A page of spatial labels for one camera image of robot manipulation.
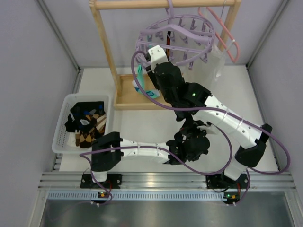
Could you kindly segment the teal sock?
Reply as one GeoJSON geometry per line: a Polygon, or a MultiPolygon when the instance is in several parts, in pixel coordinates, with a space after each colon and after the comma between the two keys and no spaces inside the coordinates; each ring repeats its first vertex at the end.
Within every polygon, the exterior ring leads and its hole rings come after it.
{"type": "MultiPolygon", "coordinates": [[[[141,87],[143,88],[143,90],[145,91],[145,93],[152,99],[157,99],[160,97],[160,92],[159,90],[156,89],[146,89],[145,88],[145,79],[144,79],[144,75],[143,75],[143,67],[142,65],[139,65],[137,68],[137,74],[136,74],[136,79],[138,80],[139,84],[141,85],[141,87]]],[[[143,94],[142,91],[139,89],[136,80],[133,79],[132,81],[132,85],[134,87],[134,89],[140,93],[143,94]]]]}

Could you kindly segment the purple round clip hanger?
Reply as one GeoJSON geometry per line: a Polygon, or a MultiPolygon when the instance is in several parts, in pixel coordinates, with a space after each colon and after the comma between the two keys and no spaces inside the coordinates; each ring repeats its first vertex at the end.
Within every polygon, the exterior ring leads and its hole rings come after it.
{"type": "Polygon", "coordinates": [[[166,8],[167,16],[140,31],[136,41],[137,51],[148,52],[156,45],[170,49],[169,61],[177,66],[193,66],[193,62],[210,52],[214,44],[213,24],[203,16],[179,14],[173,7],[166,8]],[[166,45],[167,32],[171,32],[170,46],[166,45]]]}

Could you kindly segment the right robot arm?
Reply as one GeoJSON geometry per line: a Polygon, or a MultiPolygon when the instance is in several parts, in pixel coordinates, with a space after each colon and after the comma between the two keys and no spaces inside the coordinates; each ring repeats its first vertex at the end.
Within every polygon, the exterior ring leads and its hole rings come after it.
{"type": "Polygon", "coordinates": [[[209,123],[239,143],[239,149],[223,171],[224,180],[235,182],[242,172],[258,165],[272,132],[269,124],[254,125],[239,117],[207,88],[195,82],[186,82],[180,68],[171,62],[153,64],[148,75],[164,100],[171,105],[177,121],[189,118],[209,123]]]}

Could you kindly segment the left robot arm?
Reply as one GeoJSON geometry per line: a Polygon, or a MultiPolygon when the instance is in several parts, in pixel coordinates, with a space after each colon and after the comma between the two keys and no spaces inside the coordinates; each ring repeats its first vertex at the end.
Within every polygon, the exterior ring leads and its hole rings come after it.
{"type": "Polygon", "coordinates": [[[206,130],[194,129],[183,135],[178,132],[173,140],[165,143],[139,143],[120,137],[119,132],[111,132],[92,142],[90,159],[93,183],[104,183],[107,173],[119,162],[126,160],[147,160],[162,165],[180,165],[187,161],[197,161],[208,154],[210,141],[206,130]]]}

